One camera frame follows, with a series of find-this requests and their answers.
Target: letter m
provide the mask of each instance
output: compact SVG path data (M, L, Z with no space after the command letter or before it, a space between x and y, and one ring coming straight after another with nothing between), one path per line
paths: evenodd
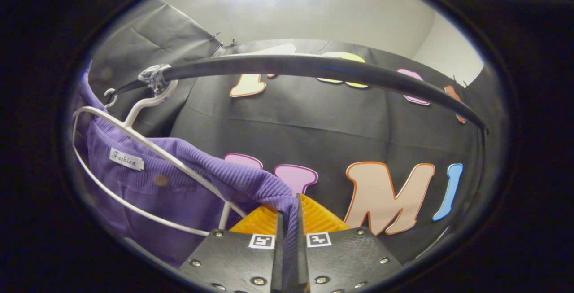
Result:
M355 184L355 191L345 217L346 224L352 228L360 227L369 217L369 228L376 235L385 229L386 234L410 229L417 222L418 211L434 174L435 166L432 164L418 164L395 195L386 164L351 164L347 168L347 177Z

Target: pink letter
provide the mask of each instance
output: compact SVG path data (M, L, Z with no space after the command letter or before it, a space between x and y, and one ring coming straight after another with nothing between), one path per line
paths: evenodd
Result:
M223 158L223 160L226 162L232 162L232 163L241 164L244 166L258 168L260 170L263 169L263 164L257 158L243 155L243 154L230 153L230 154L227 154Z
M400 74L406 74L406 75L411 76L411 77L413 77L413 78L415 78L415 79L424 81L424 80L421 78L421 76L418 75L417 72L413 72L413 71L409 71L409 70L405 70L405 69L399 69L399 70L396 70L396 71L397 71L398 73L400 73ZM418 103L419 105L429 105L429 103L426 102L426 101L424 101L424 100L417 99L417 98L411 97L411 96L405 96L405 97L406 97L406 100L408 100L408 101L410 101L410 102L412 102L412 103Z
M318 179L317 172L303 166L289 164L276 166L273 174L283 180L293 190L294 197L297 196L297 193L305 193L305 189L309 185L317 183Z

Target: foam letter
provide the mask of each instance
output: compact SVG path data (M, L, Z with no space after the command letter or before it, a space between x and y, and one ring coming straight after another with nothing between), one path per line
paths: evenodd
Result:
M305 193L305 189L312 184L317 183L318 174L310 168L303 166L293 166L290 164L281 164L276 166L273 171L275 176L287 184L293 191L293 196L296 197L297 193Z
M463 165L452 164L448 167L448 185L447 193L444 195L443 203L440 205L439 211L432 217L433 221L437 221L449 212L451 212L452 201L455 199L455 194L457 194L457 187L459 186L459 180L461 180L461 174L463 174Z
M397 71L398 73L400 73L400 74L406 74L406 75L408 75L408 76L410 76L410 77L412 77L412 78L415 78L415 79L424 81L424 80L421 78L421 76L418 75L416 72L409 71L409 70L405 70L405 69L399 69L399 70L396 70L396 71ZM428 102L426 102L426 101L424 101L424 100L415 98L415 97L411 97L411 96L405 96L405 97L406 97L406 100L408 100L408 101L410 101L410 102L412 102L412 103L417 103L417 104L419 104L419 105L430 105L430 103L428 103Z
M386 234L410 229L417 222L418 211L434 174L435 167L432 164L418 164L410 172L398 195L395 195L386 164L351 164L347 168L347 177L353 181L355 191L345 223L352 228L360 227L365 218L369 217L369 228L377 235L385 228ZM389 226L394 217L395 222Z
M345 58L347 60L365 63L365 60L363 60L363 58L361 56L357 56L357 55L352 54L350 52L325 52L322 55L323 56L329 56L329 57L340 57L340 58ZM328 82L328 83L342 83L342 81L340 81L340 80L333 80L333 79L317 78L317 80L323 81L323 82ZM363 88L368 87L368 86L365 86L364 84L358 84L358 83L353 83L353 82L345 82L345 83L347 85L349 85L351 87L355 87L355 88L363 89Z
M260 170L263 169L263 163L260 162L260 160L258 160L257 158L251 157L251 156L243 155L243 154L230 153L230 154L227 154L223 158L223 160L226 162L241 164L243 166L258 168Z
M461 97L459 97L459 95L455 92L455 89L451 86L446 86L444 87L444 90L447 91L447 93L449 95L451 95L451 97L455 98L458 101L461 101ZM461 122L461 123L466 123L466 119L462 118L461 116L457 115L457 119Z
M292 52L295 52L295 45L289 43L252 52L251 54L289 54ZM265 82L261 82L261 74L242 74L237 85L229 92L229 95L231 97L256 95L263 92L266 86Z

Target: blue letter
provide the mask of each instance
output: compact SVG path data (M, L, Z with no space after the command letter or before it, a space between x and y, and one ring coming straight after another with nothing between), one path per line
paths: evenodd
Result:
M461 174L463 174L463 165L461 163L452 164L448 167L448 186L447 193L444 195L443 203L440 206L439 211L432 217L433 221L437 221L446 216L451 212L452 201L455 199L455 194L457 194L457 187L459 186L459 180L461 180Z

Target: ribbed knit fabric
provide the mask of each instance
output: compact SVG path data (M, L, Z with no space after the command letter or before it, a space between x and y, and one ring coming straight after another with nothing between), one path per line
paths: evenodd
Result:
M80 100L84 105L106 111L88 85L87 72L80 84ZM78 123L78 133L83 136L76 138L78 150L87 157L92 173L111 191L172 222L208 232L218 227L223 201L143 144L95 116L86 123ZM285 266L291 264L289 256L295 255L296 246L297 200L281 179L263 170L209 156L179 138L148 139L213 183L226 199L237 203L246 213L262 203L282 211L288 223L283 244ZM110 160L112 147L142 158L144 170L133 170ZM87 191L94 199L96 211L117 235L132 238L176 268L203 240L203 236L172 229L134 213L95 184L88 184ZM238 214L231 211L227 229L238 220Z

